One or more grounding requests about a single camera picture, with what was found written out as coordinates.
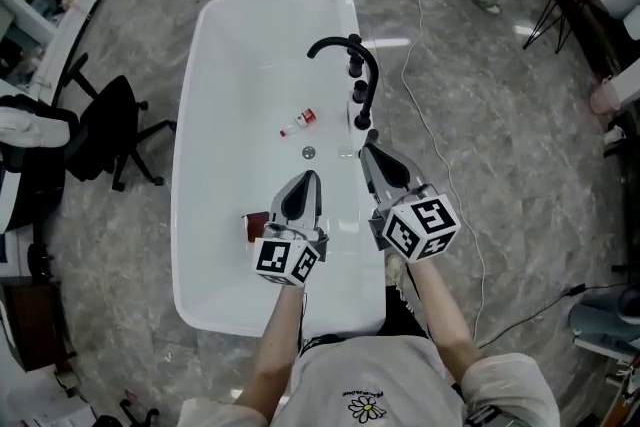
faucet handle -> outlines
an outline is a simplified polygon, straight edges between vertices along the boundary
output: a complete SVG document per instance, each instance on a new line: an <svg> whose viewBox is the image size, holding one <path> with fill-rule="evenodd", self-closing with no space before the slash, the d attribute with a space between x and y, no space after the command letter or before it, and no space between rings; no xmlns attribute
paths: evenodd
<svg viewBox="0 0 640 427"><path fill-rule="evenodd" d="M362 65L364 58L360 54L354 54L349 60L349 76L357 79L362 76Z"/></svg>
<svg viewBox="0 0 640 427"><path fill-rule="evenodd" d="M364 99L367 96L368 84L364 80L356 80L353 86L352 99L356 103L364 103Z"/></svg>
<svg viewBox="0 0 640 427"><path fill-rule="evenodd" d="M349 39L354 43L362 43L362 38L358 34L349 34ZM350 48L347 49L347 54L349 54L351 57L353 57L354 55L358 55L357 52L351 50Z"/></svg>

black metal stand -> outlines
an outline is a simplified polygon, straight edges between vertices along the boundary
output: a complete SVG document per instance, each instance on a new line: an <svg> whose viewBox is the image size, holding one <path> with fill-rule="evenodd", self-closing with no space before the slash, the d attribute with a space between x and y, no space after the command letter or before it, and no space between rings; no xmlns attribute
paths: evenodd
<svg viewBox="0 0 640 427"><path fill-rule="evenodd" d="M553 12L553 10L557 5L558 3L555 0L549 0L549 2L547 2L547 5L543 9L542 14L540 15L540 18L538 19L536 26L533 29L533 32L529 36L529 39L527 39L527 42L522 47L524 50L529 48L535 41L538 40L540 36L542 36L545 32L551 29L551 27L553 27L556 23L560 22L560 32L558 34L558 43L556 45L556 50L555 50L556 54L560 53L560 50L562 50L562 47L567 42L567 38L573 32L573 29L571 29L571 26L567 23L567 17L563 13L558 18L556 18L553 22L548 24L544 29L542 28L544 24L547 23L547 21L549 20L551 13ZM584 2L581 2L579 4L578 11L582 11L584 6L585 6ZM566 34L564 34L565 24L569 27L569 30L567 31Z"/></svg>

gray tiled floor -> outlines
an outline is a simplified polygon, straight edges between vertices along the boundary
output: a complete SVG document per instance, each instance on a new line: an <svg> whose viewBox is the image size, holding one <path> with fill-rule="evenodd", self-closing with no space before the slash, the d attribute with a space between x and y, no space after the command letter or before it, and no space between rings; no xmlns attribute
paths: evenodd
<svg viewBox="0 0 640 427"><path fill-rule="evenodd" d="M208 0L103 0L79 51L99 89L125 74L150 109L142 125L176 117L189 44ZM425 34L406 77L451 163L464 210L487 266L478 340L535 311L567 285L612 281L621 258L620 199L613 162L601 157L601 127L589 113L592 87L579 45L553 52L553 31L526 52L526 35L546 0L503 0L492 17L469 0L423 0ZM418 35L417 0L356 0L363 38ZM387 142L414 158L439 190L446 169L400 81L407 47L380 48L383 81L376 124ZM61 104L81 112L78 88ZM173 306L169 247L173 134L149 140L143 156L167 179L145 183L128 166L127 190L108 176L68 177L52 225L64 303L86 397L113 412L123 390L175 422L191 396L229 399L242 388L255 340L196 331ZM468 232L439 266L470 322L480 300L481 265ZM589 410L604 362L574 348L566 327L571 300L487 349L537 358L566 425Z"/></svg>

wooden cabinet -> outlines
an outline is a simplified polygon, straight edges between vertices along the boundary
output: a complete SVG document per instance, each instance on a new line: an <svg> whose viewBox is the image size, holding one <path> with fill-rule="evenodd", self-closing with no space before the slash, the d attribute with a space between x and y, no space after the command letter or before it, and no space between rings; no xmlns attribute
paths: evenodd
<svg viewBox="0 0 640 427"><path fill-rule="evenodd" d="M9 351L25 371L67 359L59 283L1 278L0 313L0 336L7 338Z"/></svg>

chair base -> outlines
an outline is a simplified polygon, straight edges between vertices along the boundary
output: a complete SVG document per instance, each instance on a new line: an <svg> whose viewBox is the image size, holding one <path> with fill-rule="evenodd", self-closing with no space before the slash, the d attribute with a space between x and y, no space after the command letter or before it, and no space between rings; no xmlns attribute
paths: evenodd
<svg viewBox="0 0 640 427"><path fill-rule="evenodd" d="M134 164L138 166L138 169L142 172L143 176L149 182L151 182L156 187L163 186L165 183L164 178L162 178L161 176L153 176L151 174L151 172L149 171L149 168L144 163L144 160L142 160L142 157L138 153L137 145L140 144L145 139L148 139L149 137L151 137L152 135L154 135L164 127L169 127L171 130L173 130L173 132L175 132L177 129L177 126L178 124L175 121L165 119L149 128L145 128L141 132L138 132L138 136L136 138L136 148L129 151L128 153L123 153L119 155L118 158L116 159L115 173L113 175L113 183L111 184L111 189L117 192L124 191L125 189L124 183L120 181L120 178L122 177L122 171L124 170L124 165L126 164L129 156L131 156Z"/></svg>
<svg viewBox="0 0 640 427"><path fill-rule="evenodd" d="M151 427L151 420L153 419L153 417L160 415L160 411L158 411L154 407L153 409L150 409L147 412L147 416L144 419L144 423L140 423L138 419L135 416L133 416L133 414L131 414L131 411L129 411L130 407L131 407L131 402L129 402L128 400L125 399L120 401L120 408L122 409L122 411L124 411L124 414L127 415L127 418L131 422L131 427Z"/></svg>

